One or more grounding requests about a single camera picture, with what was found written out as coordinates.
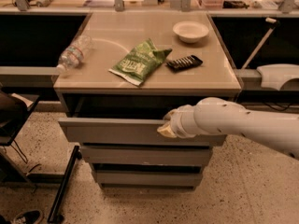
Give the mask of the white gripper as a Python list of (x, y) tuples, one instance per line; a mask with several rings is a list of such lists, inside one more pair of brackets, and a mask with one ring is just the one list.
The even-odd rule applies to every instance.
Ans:
[(170, 120), (157, 128), (157, 132), (167, 138), (194, 138), (201, 133), (194, 118), (195, 107), (191, 105), (180, 106), (167, 112), (163, 120)]

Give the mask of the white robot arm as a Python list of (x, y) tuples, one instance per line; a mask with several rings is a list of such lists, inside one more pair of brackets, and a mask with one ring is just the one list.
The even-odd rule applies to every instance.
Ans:
[(157, 132), (168, 138), (239, 135), (299, 160), (299, 115), (246, 109), (208, 97), (168, 112)]

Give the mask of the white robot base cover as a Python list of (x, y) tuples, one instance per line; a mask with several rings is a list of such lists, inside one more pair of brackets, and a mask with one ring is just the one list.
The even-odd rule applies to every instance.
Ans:
[(258, 73), (261, 75), (261, 87), (279, 91), (284, 84), (299, 78), (299, 65), (277, 63), (259, 66)]

